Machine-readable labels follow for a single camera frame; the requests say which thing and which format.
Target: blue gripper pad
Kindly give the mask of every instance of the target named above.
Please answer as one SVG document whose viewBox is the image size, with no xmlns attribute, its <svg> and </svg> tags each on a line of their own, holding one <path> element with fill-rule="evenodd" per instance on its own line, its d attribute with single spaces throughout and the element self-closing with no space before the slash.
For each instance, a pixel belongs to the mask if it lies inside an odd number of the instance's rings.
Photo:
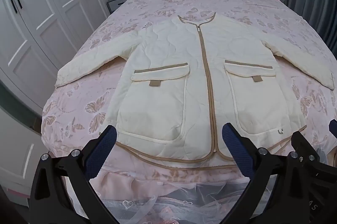
<svg viewBox="0 0 337 224">
<path fill-rule="evenodd" d="M 337 138 L 337 121 L 335 119 L 330 121 L 329 131 L 334 135 L 335 138 Z"/>
<path fill-rule="evenodd" d="M 98 138 L 98 144 L 85 162 L 84 175 L 88 181 L 98 175 L 116 140 L 117 131 L 114 126 L 109 125 Z"/>
<path fill-rule="evenodd" d="M 222 139 L 230 150 L 235 163 L 238 165 L 244 176 L 252 179 L 255 173 L 253 168 L 253 158 L 249 155 L 247 149 L 239 139 L 240 137 L 239 133 L 230 123 L 227 123 L 222 127 Z"/>
</svg>

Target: jacket sleeve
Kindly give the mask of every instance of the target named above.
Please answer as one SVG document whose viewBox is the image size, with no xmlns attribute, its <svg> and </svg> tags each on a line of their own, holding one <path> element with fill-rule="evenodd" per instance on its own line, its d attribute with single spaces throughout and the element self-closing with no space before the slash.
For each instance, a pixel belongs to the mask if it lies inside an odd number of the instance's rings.
<svg viewBox="0 0 337 224">
<path fill-rule="evenodd" d="M 333 76 L 329 68 L 319 63 L 312 55 L 274 35 L 261 32 L 260 38 L 263 45 L 269 48 L 274 55 L 283 57 L 329 89 L 335 89 Z"/>
<path fill-rule="evenodd" d="M 55 87 L 76 81 L 116 57 L 122 57 L 127 60 L 143 41 L 143 32 L 131 31 L 125 33 L 74 58 L 58 71 Z"/>
</svg>

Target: pink floral bedspread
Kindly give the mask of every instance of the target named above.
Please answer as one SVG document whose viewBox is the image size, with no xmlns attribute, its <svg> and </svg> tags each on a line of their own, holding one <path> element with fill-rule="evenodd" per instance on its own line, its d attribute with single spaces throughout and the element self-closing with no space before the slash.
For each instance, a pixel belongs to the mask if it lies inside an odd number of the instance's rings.
<svg viewBox="0 0 337 224">
<path fill-rule="evenodd" d="M 128 0 L 92 34 L 80 55 L 123 33 L 146 28 L 171 16 L 186 19 L 211 16 L 214 12 L 272 33 L 314 55 L 337 72 L 337 61 L 319 35 L 309 24 L 279 0 Z M 307 121 L 303 131 L 307 140 L 328 153 L 337 145 L 328 124 L 337 119 L 337 90 L 331 91 L 305 75 L 282 58 L 277 58 L 289 87 L 301 104 Z M 97 138 L 111 96 L 124 67 L 124 60 L 115 59 L 76 82 L 57 88 L 43 109 L 42 140 L 57 157 L 81 149 L 90 139 Z M 287 154 L 290 144 L 282 151 Z M 112 189 L 118 182 L 127 183 L 132 198 L 144 197 L 139 190 L 149 180 L 162 186 L 157 193 L 168 193 L 169 182 L 206 183 L 240 177 L 236 168 L 209 171 L 167 170 L 149 165 L 115 146 L 92 185 L 105 199 L 127 199 Z"/>
</svg>

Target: metal screw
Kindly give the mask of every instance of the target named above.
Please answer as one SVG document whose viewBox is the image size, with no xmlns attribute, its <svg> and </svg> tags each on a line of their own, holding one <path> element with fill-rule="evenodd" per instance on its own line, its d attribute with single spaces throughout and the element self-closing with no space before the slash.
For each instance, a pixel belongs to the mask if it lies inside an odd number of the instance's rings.
<svg viewBox="0 0 337 224">
<path fill-rule="evenodd" d="M 71 152 L 71 155 L 73 156 L 73 157 L 76 157 L 76 156 L 78 156 L 80 154 L 80 150 L 73 150 L 72 152 Z"/>
<path fill-rule="evenodd" d="M 42 160 L 46 160 L 48 157 L 49 157 L 49 155 L 48 155 L 47 153 L 44 153 L 44 154 L 41 156 L 41 159 L 42 159 Z"/>
<path fill-rule="evenodd" d="M 296 152 L 291 152 L 291 153 L 290 153 L 290 156 L 291 156 L 292 158 L 297 158 L 297 157 L 298 157 L 298 154 L 297 154 Z"/>
<path fill-rule="evenodd" d="M 259 148 L 258 152 L 262 155 L 266 155 L 268 151 L 265 148 Z"/>
</svg>

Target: pocket flap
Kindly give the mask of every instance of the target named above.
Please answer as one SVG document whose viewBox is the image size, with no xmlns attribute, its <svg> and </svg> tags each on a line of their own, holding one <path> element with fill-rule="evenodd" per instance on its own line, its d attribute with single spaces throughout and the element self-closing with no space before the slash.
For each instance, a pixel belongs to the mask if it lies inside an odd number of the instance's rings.
<svg viewBox="0 0 337 224">
<path fill-rule="evenodd" d="M 248 64 L 229 60 L 225 60 L 225 69 L 228 73 L 235 74 L 241 77 L 276 75 L 275 70 L 272 66 Z"/>
<path fill-rule="evenodd" d="M 146 70 L 136 70 L 131 77 L 133 81 L 148 80 L 171 80 L 188 75 L 190 67 L 187 63 L 152 68 Z"/>
</svg>

